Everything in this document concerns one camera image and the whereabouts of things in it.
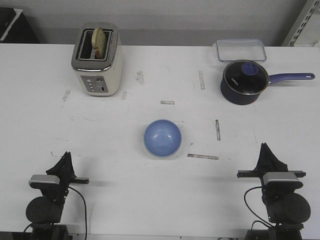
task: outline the blue bowl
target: blue bowl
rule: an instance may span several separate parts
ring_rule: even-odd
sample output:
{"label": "blue bowl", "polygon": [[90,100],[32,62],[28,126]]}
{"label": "blue bowl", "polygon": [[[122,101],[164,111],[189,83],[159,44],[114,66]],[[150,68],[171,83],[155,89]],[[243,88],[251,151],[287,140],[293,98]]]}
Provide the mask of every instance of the blue bowl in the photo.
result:
{"label": "blue bowl", "polygon": [[144,145],[153,155],[164,158],[174,154],[181,144],[181,132],[172,121],[156,120],[144,132]]}

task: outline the white table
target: white table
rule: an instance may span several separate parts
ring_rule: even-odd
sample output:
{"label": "white table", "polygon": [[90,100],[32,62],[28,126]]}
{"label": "white table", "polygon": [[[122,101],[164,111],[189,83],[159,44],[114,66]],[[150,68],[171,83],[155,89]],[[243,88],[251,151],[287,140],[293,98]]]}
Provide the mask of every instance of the white table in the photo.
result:
{"label": "white table", "polygon": [[[243,237],[255,220],[243,195],[260,181],[236,174],[254,169],[266,142],[290,170],[306,172],[296,192],[312,212],[301,233],[319,238],[319,49],[266,47],[262,65],[270,75],[317,77],[271,85],[239,106],[221,94],[212,47],[123,46],[121,85],[111,97],[82,91],[71,68],[73,48],[0,44],[0,231],[25,228],[26,207],[41,195],[29,179],[70,151],[75,174],[90,178],[72,186],[87,201],[91,234]],[[179,151],[166,159],[143,144],[144,129],[157,119],[174,121],[182,132]],[[261,191],[249,193],[248,203],[267,218]],[[61,223],[70,233],[85,230],[83,202],[73,192]]]}

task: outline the black pot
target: black pot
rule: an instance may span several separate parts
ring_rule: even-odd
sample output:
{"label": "black pot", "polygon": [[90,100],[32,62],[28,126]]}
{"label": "black pot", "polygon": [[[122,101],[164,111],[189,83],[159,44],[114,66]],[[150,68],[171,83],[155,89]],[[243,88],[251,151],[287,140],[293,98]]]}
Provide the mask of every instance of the black pot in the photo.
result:
{"label": "black pot", "polygon": [[284,80],[311,80],[313,73],[281,73],[269,76],[258,63],[249,60],[231,62],[223,71],[220,84],[223,96],[237,105],[253,103],[268,87]]}

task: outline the purple handle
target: purple handle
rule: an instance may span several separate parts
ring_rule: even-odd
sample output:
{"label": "purple handle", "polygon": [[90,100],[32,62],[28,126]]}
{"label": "purple handle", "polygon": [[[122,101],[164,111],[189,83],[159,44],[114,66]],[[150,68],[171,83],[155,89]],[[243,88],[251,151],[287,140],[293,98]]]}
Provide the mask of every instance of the purple handle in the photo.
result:
{"label": "purple handle", "polygon": [[280,73],[270,75],[269,84],[275,84],[285,80],[312,80],[315,77],[313,73]]}

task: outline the white wall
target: white wall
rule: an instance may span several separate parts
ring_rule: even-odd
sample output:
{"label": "white wall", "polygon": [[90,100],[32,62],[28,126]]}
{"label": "white wall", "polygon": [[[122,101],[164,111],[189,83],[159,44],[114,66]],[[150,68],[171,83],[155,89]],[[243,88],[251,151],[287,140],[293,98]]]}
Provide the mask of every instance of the white wall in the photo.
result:
{"label": "white wall", "polygon": [[281,45],[305,0],[0,0],[24,10],[41,42],[74,44],[87,22],[118,26],[124,45],[211,45],[260,38]]}

